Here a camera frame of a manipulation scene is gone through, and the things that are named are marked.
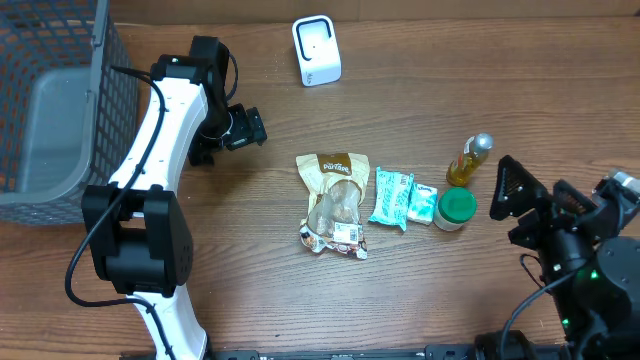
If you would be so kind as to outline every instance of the basket bottom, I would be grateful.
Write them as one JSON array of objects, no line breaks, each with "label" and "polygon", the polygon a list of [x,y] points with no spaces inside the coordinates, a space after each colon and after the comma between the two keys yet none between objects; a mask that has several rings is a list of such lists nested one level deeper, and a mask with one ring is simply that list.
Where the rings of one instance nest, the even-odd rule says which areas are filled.
[{"label": "basket bottom", "polygon": [[16,192],[50,189],[80,161],[89,78],[89,67],[72,67],[48,71],[34,83]]}]

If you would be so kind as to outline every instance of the beige package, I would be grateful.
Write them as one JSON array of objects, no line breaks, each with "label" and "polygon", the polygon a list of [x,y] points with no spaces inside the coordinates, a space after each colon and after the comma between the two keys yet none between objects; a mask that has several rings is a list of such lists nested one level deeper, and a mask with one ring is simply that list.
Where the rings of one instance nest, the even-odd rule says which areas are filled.
[{"label": "beige package", "polygon": [[296,158],[298,173],[309,189],[307,217],[300,240],[314,253],[329,248],[367,258],[358,206],[369,181],[369,159],[358,154],[310,154]]}]

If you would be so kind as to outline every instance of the glass bottle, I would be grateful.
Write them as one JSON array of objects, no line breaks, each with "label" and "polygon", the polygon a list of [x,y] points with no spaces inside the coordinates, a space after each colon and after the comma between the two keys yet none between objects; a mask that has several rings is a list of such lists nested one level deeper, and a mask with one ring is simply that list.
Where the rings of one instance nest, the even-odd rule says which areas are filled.
[{"label": "glass bottle", "polygon": [[464,145],[464,150],[451,162],[447,171],[447,181],[453,186],[465,186],[476,169],[489,157],[493,147],[491,135],[482,133],[472,136]]}]

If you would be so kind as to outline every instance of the wood grain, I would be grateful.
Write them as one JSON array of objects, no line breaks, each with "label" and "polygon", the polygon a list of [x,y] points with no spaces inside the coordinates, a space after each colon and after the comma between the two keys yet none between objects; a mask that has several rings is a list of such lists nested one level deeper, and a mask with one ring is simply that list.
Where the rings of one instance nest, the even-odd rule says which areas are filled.
[{"label": "wood grain", "polygon": [[[269,133],[264,146],[218,154],[215,167],[186,166],[181,179],[195,243],[189,291],[216,349],[470,342],[501,328],[535,290],[506,238],[515,222],[488,217],[500,157],[511,154],[548,186],[564,178],[585,192],[614,166],[640,174],[635,19],[340,23],[343,77],[315,88],[300,83],[289,25],[119,31],[141,69],[160,54],[186,54],[195,34],[221,37],[238,59],[233,102],[257,106]],[[470,186],[478,214],[462,231],[411,223],[402,234],[367,223],[366,261],[316,256],[299,243],[308,193],[297,155],[362,153],[372,171],[413,172],[443,191],[449,162],[481,131],[496,149]],[[374,195],[372,173],[364,219]],[[64,271],[83,236],[80,225],[0,226],[0,358],[152,350],[132,307],[82,309],[66,299]],[[74,286],[88,299],[118,296],[89,256]],[[563,337],[548,297],[515,328],[538,343]]]},{"label": "wood grain", "polygon": [[115,21],[148,25],[633,16],[640,0],[112,0]]}]

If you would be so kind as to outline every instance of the laundry basket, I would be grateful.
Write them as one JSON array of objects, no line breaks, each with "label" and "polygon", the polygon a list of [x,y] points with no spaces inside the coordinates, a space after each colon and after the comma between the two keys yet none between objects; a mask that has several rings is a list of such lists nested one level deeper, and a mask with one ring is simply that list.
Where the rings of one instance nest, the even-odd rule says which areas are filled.
[{"label": "laundry basket", "polygon": [[0,1],[0,221],[82,222],[135,136],[136,80],[107,0]]}]

